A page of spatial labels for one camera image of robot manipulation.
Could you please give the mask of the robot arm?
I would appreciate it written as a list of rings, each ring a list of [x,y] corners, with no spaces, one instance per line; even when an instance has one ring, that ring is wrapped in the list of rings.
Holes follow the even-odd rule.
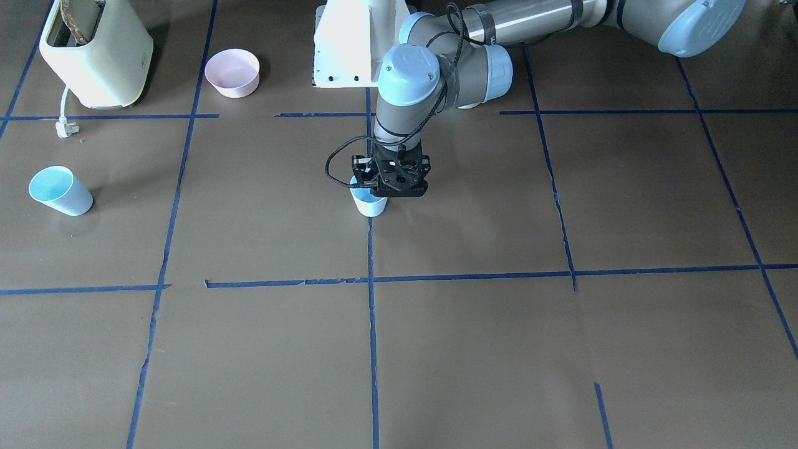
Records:
[[[441,16],[414,12],[401,24],[378,80],[375,143],[413,148],[431,114],[506,94],[510,47],[576,27],[610,26],[663,53],[692,57],[717,43],[744,1],[494,1]]]

